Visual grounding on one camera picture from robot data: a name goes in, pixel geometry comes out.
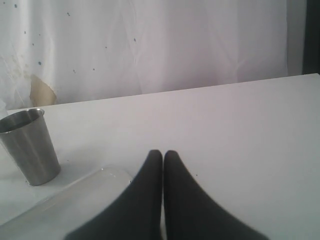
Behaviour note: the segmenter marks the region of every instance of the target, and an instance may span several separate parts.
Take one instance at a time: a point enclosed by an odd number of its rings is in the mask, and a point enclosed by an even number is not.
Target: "white wall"
[[[287,0],[288,75],[301,75],[305,42],[307,0]]]

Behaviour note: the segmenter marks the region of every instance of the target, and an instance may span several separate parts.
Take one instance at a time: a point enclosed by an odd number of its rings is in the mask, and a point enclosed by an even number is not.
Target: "transparent container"
[[[107,208],[131,180],[124,170],[102,168],[0,226],[0,239],[63,240]]]

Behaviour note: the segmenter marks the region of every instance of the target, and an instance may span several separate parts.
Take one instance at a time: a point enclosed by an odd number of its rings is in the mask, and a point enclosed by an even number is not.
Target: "metal cup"
[[[32,186],[49,182],[61,170],[44,114],[32,108],[0,120],[0,141]]]

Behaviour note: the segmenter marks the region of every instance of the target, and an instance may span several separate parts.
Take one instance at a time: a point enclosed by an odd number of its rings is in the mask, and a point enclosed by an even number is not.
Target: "white table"
[[[62,172],[31,187],[1,152],[0,223],[150,149],[179,152],[221,206],[271,239],[320,236],[318,74],[43,107]]]

